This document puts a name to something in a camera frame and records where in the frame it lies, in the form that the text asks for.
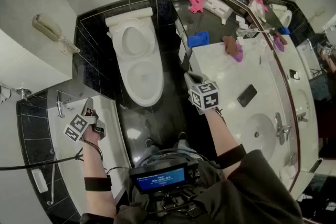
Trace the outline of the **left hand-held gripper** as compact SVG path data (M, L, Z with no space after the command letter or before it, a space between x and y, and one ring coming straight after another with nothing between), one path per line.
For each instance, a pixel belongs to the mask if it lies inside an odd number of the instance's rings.
M102 140L106 136L106 126L94 112L93 99L88 98L84 104L81 115L76 114L64 129L64 135L73 142L78 142L88 126L91 125L92 130L99 135L98 140Z

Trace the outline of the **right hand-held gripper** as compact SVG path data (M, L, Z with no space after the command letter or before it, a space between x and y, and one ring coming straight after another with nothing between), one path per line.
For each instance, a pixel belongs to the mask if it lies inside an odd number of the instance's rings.
M184 79L188 87L189 101L200 115L218 107L219 89L215 82L192 72L186 72Z

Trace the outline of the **blue cloth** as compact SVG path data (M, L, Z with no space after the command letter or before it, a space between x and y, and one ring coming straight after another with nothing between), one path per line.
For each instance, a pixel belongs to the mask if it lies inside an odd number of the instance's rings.
M199 33L188 36L187 38L188 47L197 47L203 45L209 45L209 34L208 31L200 31Z

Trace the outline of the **person's left forearm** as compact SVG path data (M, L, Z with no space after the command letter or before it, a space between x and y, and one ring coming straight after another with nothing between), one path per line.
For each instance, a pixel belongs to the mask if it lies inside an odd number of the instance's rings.
M82 136L89 144L83 145L84 176L89 178L107 178L99 152L92 145L98 146L99 135L89 125ZM88 211L92 214L115 218L117 214L112 191L86 191Z

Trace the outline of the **person's right forearm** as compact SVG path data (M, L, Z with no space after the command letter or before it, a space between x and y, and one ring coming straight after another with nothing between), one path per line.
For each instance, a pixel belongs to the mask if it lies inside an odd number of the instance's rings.
M204 114L206 116L211 131L217 156L220 156L221 154L238 146L237 142L231 135L225 121L216 110L207 110ZM237 169L239 169L242 160L228 168L222 169L222 172L226 179L232 181L233 176L236 175Z

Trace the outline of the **white toilet bowl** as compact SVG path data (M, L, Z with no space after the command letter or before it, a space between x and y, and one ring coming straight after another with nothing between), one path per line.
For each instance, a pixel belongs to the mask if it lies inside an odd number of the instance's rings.
M143 56L123 59L117 56L119 71L125 89L130 98L140 106L152 106L158 102L163 92L163 66L152 19L139 19L152 30L155 38L155 47L152 52ZM117 25L109 27L112 32Z

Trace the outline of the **chrome toilet paper holder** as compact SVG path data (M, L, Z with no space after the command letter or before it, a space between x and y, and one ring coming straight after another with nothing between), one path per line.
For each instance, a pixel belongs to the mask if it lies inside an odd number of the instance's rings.
M187 44L187 34L179 18L175 21L175 28L181 40L178 53L180 66L184 71L189 71L192 49Z

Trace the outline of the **white toilet lid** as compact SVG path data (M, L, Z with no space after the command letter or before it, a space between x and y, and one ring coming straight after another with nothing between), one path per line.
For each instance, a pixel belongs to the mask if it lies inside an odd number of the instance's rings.
M122 49L129 56L140 56L145 53L146 40L136 28L128 27L122 36Z

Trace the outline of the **purple cloth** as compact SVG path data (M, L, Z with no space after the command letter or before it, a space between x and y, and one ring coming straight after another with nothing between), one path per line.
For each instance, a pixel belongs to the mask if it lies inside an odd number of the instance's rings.
M244 53L243 53L243 48L240 44L236 43L235 44L236 46L236 51L237 53L236 54L232 54L231 56L237 61L237 62L242 62L243 60L243 56L244 56Z

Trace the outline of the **black smartphone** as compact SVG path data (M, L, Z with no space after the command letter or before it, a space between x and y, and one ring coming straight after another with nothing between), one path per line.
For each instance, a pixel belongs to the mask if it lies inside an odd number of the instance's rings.
M256 96L257 90L250 84L237 98L239 104L245 108L250 101Z

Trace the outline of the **chrome shower valve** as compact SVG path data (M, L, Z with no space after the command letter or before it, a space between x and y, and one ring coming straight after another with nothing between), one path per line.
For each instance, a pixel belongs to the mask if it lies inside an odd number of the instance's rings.
M31 91L24 86L24 83L15 89L15 92L20 95L21 100L27 101L27 98L32 94Z

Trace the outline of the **white bathtub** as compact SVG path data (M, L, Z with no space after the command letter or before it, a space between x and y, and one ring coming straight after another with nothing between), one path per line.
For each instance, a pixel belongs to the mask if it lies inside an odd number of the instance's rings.
M113 169L109 173L112 182L111 190L115 202L119 202L125 192L124 181L131 164L121 132L116 102L102 95L96 95L92 98L94 109L106 126L106 136L99 141L99 148L103 153L104 168L106 170ZM86 99L82 99L65 104L63 118L59 117L56 107L47 109L51 140L58 159L74 156L82 148L83 143L81 141L72 142L64 135L64 129L74 116L82 111L85 102ZM86 212L83 162L71 160L58 165L68 193L78 212Z

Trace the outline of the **pink cloth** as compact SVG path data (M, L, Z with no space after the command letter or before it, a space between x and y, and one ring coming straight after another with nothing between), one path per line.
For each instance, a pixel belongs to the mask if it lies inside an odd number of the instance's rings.
M196 14L197 12L201 12L203 13L203 3L204 3L204 0L189 0L190 1L190 11L193 13L193 14Z

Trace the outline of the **clear amenity tray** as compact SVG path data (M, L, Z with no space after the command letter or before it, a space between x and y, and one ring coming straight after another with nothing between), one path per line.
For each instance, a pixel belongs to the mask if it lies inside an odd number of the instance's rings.
M203 7L221 19L221 24L225 25L233 10L220 0L204 0Z

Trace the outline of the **black left armband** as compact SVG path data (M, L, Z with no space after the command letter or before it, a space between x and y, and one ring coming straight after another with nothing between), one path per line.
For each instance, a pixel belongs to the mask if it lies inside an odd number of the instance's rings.
M86 191L111 191L112 183L109 177L85 177L84 182Z

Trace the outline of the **black armband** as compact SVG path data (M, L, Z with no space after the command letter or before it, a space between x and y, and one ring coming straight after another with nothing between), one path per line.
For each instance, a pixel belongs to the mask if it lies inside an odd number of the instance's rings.
M240 162L245 155L246 151L244 149L244 146L240 144L218 156L217 164L220 166L221 169L225 169Z
M112 183L109 177L85 177L84 182L86 191L111 191Z

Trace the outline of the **chrome grab bar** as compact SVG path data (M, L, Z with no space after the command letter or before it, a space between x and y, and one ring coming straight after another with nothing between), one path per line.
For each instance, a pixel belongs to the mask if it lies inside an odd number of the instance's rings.
M50 199L47 201L48 206L52 206L55 203L55 169L56 164L52 164L52 175L51 175L51 189L50 189Z

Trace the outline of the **black light stand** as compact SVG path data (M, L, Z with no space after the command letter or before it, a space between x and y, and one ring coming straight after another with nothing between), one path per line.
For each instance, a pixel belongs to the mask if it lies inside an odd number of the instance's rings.
M58 164L58 163L63 163L71 160L81 160L83 157L82 154L77 154L73 157L68 157L68 158L63 158L63 159L57 159L55 161L45 161L41 163L36 163L36 164L29 164L29 165L20 165L20 166L8 166L8 167L0 167L0 171L11 171L11 170L21 170L21 169L29 169L29 168L36 168L36 167L43 167L43 166L48 166L48 165L53 165L53 164Z

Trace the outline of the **black right armband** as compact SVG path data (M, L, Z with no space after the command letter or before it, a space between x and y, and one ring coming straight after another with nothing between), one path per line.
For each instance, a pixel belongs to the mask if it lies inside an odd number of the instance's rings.
M244 146L240 144L218 156L217 164L220 166L221 169L225 169L240 162L245 155L246 151L244 149Z

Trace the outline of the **white sink basin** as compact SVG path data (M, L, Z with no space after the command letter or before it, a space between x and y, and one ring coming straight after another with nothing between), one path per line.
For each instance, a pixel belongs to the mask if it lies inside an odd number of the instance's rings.
M276 131L268 116L257 113L252 115L241 132L245 151L261 150L266 160L270 160L276 146Z

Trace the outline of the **chrome sink faucet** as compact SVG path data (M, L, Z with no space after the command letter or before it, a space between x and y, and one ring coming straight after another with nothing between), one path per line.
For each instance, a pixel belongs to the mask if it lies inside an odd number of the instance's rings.
M283 125L281 115L279 112L275 114L276 136L279 138L280 145L284 145L288 141L291 126Z

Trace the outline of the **person's dark jacket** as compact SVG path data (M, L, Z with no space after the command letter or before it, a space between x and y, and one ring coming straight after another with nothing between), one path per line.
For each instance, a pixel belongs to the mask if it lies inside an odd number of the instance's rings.
M207 161L198 161L198 170L189 207L160 214L128 179L129 205L122 205L113 218L84 213L80 224L303 224L297 202L260 150L245 154L227 178Z

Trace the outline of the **folded white hand towel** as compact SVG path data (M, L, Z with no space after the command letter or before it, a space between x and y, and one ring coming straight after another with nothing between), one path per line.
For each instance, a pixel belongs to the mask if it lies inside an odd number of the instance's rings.
M284 185L291 184L297 170L294 165L286 165L280 170L280 179Z

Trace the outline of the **white phone wall plate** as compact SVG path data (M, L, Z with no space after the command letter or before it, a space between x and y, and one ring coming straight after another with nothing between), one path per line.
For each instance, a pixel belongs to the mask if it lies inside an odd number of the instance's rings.
M64 42L61 41L58 42L58 49L62 54L66 56L69 54L68 46Z

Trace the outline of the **white wall soap holder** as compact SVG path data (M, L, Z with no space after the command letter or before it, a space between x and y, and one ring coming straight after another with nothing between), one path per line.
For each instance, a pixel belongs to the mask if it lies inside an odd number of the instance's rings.
M36 187L40 193L45 193L48 191L48 186L42 171L39 168L32 169L32 176L34 178Z

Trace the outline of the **beige wall telephone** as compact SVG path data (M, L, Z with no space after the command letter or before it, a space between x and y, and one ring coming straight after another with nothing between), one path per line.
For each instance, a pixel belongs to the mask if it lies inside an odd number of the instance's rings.
M62 35L59 25L46 14L35 15L32 20L32 26L52 41L63 43L72 53L80 53L80 49Z

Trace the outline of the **black recorder with screen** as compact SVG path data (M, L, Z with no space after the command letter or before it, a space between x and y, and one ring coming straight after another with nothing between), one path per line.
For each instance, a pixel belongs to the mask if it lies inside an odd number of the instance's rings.
M184 156L132 168L129 176L141 194L171 190L195 183L200 178L198 160Z

